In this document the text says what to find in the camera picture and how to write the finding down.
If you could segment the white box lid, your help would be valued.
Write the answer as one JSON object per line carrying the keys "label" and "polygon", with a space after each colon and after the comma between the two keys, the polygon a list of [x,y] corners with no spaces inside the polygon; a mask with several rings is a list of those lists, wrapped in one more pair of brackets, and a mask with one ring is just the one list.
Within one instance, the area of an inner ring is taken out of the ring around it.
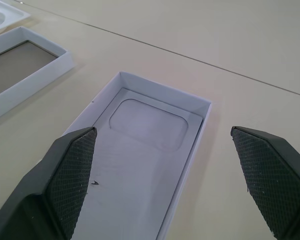
{"label": "white box lid", "polygon": [[31,29],[0,34],[0,117],[74,66],[68,50]]}

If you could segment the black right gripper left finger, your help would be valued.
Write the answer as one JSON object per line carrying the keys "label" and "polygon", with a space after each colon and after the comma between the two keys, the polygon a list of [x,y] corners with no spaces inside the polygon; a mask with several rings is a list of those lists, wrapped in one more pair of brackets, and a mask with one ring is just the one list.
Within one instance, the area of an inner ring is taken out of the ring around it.
{"label": "black right gripper left finger", "polygon": [[71,240],[85,200],[95,127],[56,139],[0,209],[0,240]]}

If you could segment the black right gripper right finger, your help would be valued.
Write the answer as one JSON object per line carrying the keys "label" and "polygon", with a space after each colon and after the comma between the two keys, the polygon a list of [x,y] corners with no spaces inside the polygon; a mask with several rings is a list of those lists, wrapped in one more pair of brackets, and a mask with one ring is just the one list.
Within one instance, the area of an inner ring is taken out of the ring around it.
{"label": "black right gripper right finger", "polygon": [[284,138],[233,126],[247,190],[276,240],[300,240],[300,154]]}

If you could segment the white moulded insert tray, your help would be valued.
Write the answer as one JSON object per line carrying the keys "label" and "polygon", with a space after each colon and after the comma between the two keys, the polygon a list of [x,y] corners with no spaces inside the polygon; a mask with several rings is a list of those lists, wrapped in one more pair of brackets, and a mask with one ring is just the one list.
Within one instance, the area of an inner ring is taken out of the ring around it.
{"label": "white moulded insert tray", "polygon": [[0,33],[9,26],[21,22],[30,16],[29,13],[0,1]]}

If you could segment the white phone box base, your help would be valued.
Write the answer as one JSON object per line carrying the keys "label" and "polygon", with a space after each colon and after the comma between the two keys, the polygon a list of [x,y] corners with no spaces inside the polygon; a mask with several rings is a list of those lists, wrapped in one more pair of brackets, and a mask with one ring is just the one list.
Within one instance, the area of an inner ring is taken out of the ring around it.
{"label": "white phone box base", "polygon": [[97,130],[71,240],[165,240],[211,108],[202,97],[118,72],[67,129]]}

